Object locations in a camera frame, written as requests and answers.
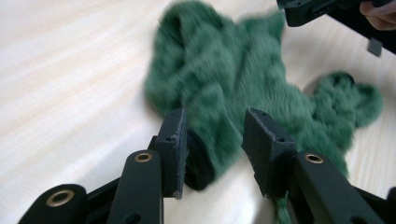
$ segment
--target fuzzy fabric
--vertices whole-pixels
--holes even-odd
[[[162,115],[186,108],[189,129],[202,141],[216,178],[242,152],[249,107],[271,115],[297,150],[326,155],[344,175],[354,131],[381,111],[379,91],[343,72],[324,77],[310,96],[288,84],[280,52],[283,27],[281,13],[234,23],[200,2],[177,3],[163,16],[145,95]],[[187,161],[197,182],[204,175],[199,163]],[[277,204],[277,221],[289,223],[284,201]]]

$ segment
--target table surface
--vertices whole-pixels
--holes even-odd
[[[238,21],[276,1],[211,0]],[[63,183],[88,192],[120,176],[162,124],[145,102],[152,42],[169,0],[0,2],[0,222],[16,223],[42,192]],[[396,57],[366,51],[366,38],[324,16],[285,29],[287,80],[300,89],[345,70],[376,85],[385,107],[356,132],[350,182],[380,197],[396,186]],[[269,223],[245,155],[203,192],[165,199],[165,223]]]

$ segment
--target black plastic part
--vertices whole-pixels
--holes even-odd
[[[107,223],[163,223],[160,155],[131,154],[125,162]]]
[[[117,178],[88,194],[89,215],[86,223],[106,223],[119,182]]]
[[[166,115],[158,136],[152,138],[148,148],[161,156],[163,197],[181,199],[187,158],[187,114],[184,109]]]
[[[390,189],[386,201],[386,217],[389,223],[396,223],[396,187]]]
[[[318,153],[298,153],[292,170],[314,223],[383,223],[335,166]]]
[[[87,194],[79,185],[60,185],[41,194],[19,223],[84,223],[88,215]]]
[[[248,109],[242,149],[266,198],[284,198],[296,151],[294,140],[266,113]]]
[[[278,7],[284,8],[288,26],[302,26],[322,15],[339,8],[346,9],[366,0],[277,0]],[[392,0],[374,0],[374,7],[382,7]]]
[[[203,190],[215,180],[215,169],[207,154],[205,144],[193,130],[187,131],[189,156],[184,182],[195,190]]]

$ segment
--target hole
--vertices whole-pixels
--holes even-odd
[[[56,195],[56,196],[53,198],[53,201],[54,201],[54,202],[60,202],[61,200],[66,199],[66,198],[67,198],[67,195],[68,195],[68,194],[65,193],[65,192],[60,193],[60,194]]]
[[[47,199],[47,205],[49,207],[59,207],[68,203],[73,197],[73,190],[62,189],[49,196],[49,198]]]
[[[367,224],[367,222],[366,222],[363,218],[361,218],[361,217],[352,217],[352,218],[350,219],[350,221],[351,221],[353,224]]]
[[[312,163],[317,163],[317,164],[324,162],[324,160],[321,157],[314,154],[305,154],[305,159]]]
[[[151,154],[144,152],[144,153],[140,153],[137,156],[135,156],[134,160],[138,161],[138,162],[146,162],[146,161],[150,161],[151,158],[152,158]]]
[[[141,161],[144,161],[144,160],[146,160],[146,159],[148,159],[148,158],[149,158],[148,155],[140,155],[140,156],[138,157],[138,159],[141,160]]]
[[[140,220],[142,219],[142,217],[139,214],[136,213],[132,213],[129,214],[126,218],[124,223],[125,224],[137,224],[140,223]]]

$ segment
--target brass insert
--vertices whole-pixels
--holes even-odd
[[[61,205],[64,205],[65,203],[68,203],[73,197],[73,190],[62,189],[49,196],[49,198],[47,199],[47,205],[49,207],[59,207]]]

